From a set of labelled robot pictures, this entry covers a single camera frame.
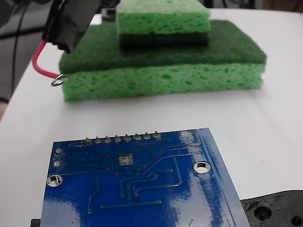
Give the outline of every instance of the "black plastic piece with holes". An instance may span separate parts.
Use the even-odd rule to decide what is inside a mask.
[[[241,200],[251,227],[303,227],[303,191]]]
[[[32,219],[30,227],[40,227],[41,219]]]

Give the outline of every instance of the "black plastic part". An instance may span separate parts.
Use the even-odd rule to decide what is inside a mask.
[[[303,191],[241,200],[251,227],[303,227]]]
[[[54,0],[43,39],[67,53],[74,52],[99,8],[112,8],[120,0]]]
[[[32,219],[30,227],[40,227],[41,219]]]

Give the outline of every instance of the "green sponge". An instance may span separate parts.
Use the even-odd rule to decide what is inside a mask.
[[[66,101],[260,88],[266,55],[234,24],[212,21],[205,47],[121,51],[115,23],[91,26],[62,56]]]
[[[199,36],[210,30],[209,15],[198,0],[122,1],[117,8],[120,44],[205,44]]]

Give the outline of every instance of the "light green sponge layer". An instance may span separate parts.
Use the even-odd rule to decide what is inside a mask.
[[[209,15],[198,0],[126,0],[117,8],[119,34],[203,33]]]
[[[69,74],[66,101],[260,88],[265,64],[182,64]]]

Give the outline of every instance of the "metal ring terminal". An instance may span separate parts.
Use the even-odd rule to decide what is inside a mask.
[[[57,87],[60,86],[62,84],[64,84],[67,81],[68,77],[61,74],[60,76],[58,76],[56,79],[53,80],[52,82],[52,86],[53,87]]]

